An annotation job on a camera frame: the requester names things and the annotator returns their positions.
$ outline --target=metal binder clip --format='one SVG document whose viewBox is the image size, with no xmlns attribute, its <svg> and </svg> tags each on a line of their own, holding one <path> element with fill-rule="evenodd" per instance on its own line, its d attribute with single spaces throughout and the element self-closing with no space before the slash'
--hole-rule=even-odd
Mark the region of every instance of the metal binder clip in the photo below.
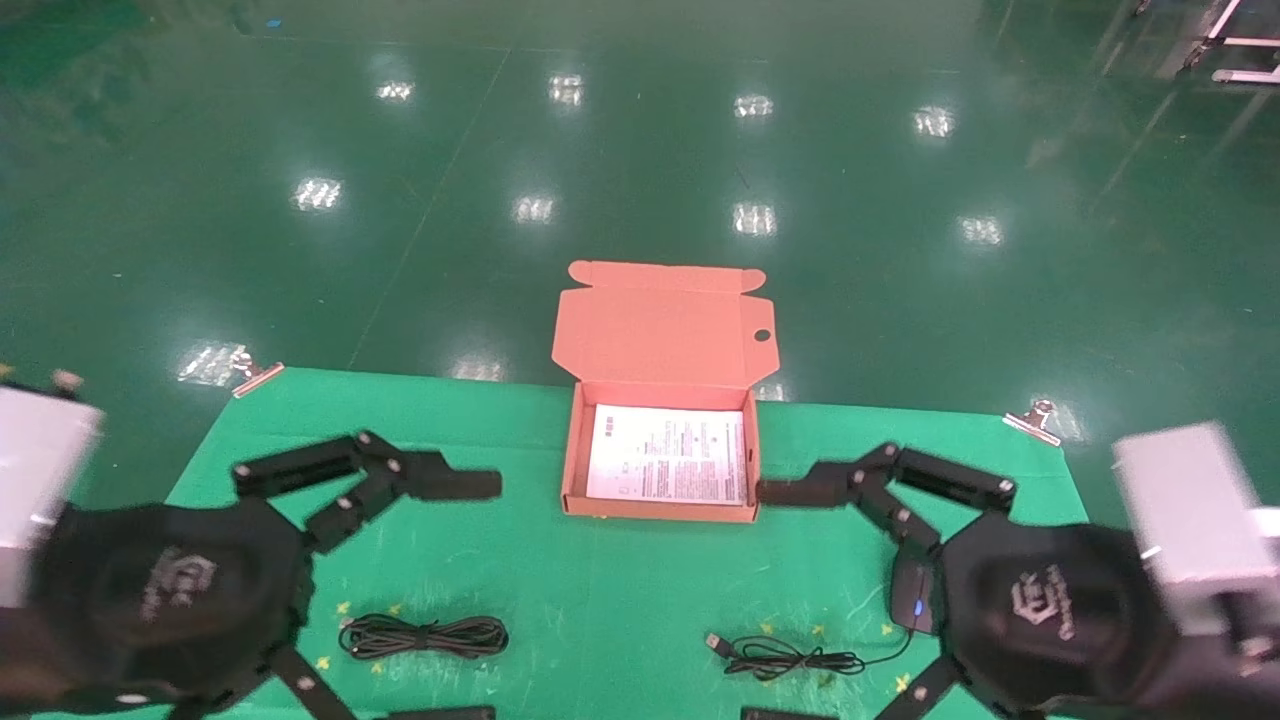
<svg viewBox="0 0 1280 720">
<path fill-rule="evenodd" d="M 1016 428 L 1037 439 L 1047 442 L 1053 447 L 1062 445 L 1062 439 L 1044 429 L 1048 416 L 1053 414 L 1053 404 L 1048 400 L 1036 400 L 1032 409 L 1025 415 L 1005 413 L 1005 424 Z"/>
<path fill-rule="evenodd" d="M 283 373 L 284 363 L 275 363 L 274 365 L 262 369 L 259 368 L 257 363 L 253 361 L 252 355 L 250 355 L 247 351 L 241 351 L 237 352 L 236 357 L 232 360 L 232 369 L 244 374 L 244 382 L 232 391 L 232 397 L 239 400 L 246 395 L 266 384 L 266 382 L 274 378 L 275 375 Z"/>
</svg>

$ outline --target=usb connector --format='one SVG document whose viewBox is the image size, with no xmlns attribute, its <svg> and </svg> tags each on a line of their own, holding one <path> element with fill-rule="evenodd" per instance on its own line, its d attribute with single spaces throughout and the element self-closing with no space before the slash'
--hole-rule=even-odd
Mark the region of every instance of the usb connector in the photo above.
<svg viewBox="0 0 1280 720">
<path fill-rule="evenodd" d="M 716 655 L 723 657 L 724 660 L 733 660 L 733 657 L 737 656 L 737 653 L 733 652 L 733 643 L 726 641 L 716 633 L 707 634 L 707 647 L 716 651 Z"/>
</svg>

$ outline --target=computer mouse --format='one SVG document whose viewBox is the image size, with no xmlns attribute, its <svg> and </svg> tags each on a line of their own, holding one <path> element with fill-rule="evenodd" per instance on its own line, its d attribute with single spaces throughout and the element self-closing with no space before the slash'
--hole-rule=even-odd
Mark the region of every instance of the computer mouse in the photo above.
<svg viewBox="0 0 1280 720">
<path fill-rule="evenodd" d="M 899 548 L 890 580 L 888 615 L 893 623 L 916 633 L 932 635 L 933 566 Z"/>
</svg>

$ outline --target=green table mat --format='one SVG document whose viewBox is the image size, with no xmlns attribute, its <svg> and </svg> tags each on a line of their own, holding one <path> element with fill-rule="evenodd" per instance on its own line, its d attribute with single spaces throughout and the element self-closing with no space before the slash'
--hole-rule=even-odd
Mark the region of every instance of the green table mat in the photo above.
<svg viewBox="0 0 1280 720">
<path fill-rule="evenodd" d="M 864 659 L 904 639 L 888 624 L 893 547 L 851 509 L 762 509 L 754 525 L 570 518 L 559 506 L 568 388 L 292 368 L 233 401 L 174 488 L 174 505 L 232 501 L 239 460 L 370 428 L 404 448 L 439 448 L 460 468 L 497 468 L 500 500 L 401 500 L 316 564 L 311 624 L 300 648 L 362 717 L 390 710 L 494 705 L 507 720 L 730 720 L 744 705 L 842 720 L 874 717 L 938 653 L 916 637 L 900 659 L 854 678 L 795 673 L 768 685 L 722 674 L 703 641 L 768 633 L 808 650 Z M 1085 518 L 1061 451 L 1000 418 L 876 407 L 762 404 L 765 477 L 803 475 L 819 459 L 854 459 L 896 441 L 1015 478 L 1014 518 Z M 300 519 L 349 483 L 278 501 Z M 973 512 L 901 495 L 943 533 Z M 380 664 L 337 646 L 346 616 L 394 609 L 413 623 L 502 618 L 509 648 L 477 661 L 415 653 Z M 127 715 L 159 717 L 156 708 Z M 227 716 L 302 717 L 279 680 Z M 988 719 L 965 692 L 934 711 Z"/>
</svg>

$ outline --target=open box lid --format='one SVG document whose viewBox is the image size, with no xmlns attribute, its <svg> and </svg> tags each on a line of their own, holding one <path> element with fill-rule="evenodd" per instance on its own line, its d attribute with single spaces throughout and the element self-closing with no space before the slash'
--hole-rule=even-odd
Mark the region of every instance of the open box lid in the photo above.
<svg viewBox="0 0 1280 720">
<path fill-rule="evenodd" d="M 760 270 L 577 260 L 552 357 L 584 383 L 745 389 L 778 369 Z"/>
</svg>

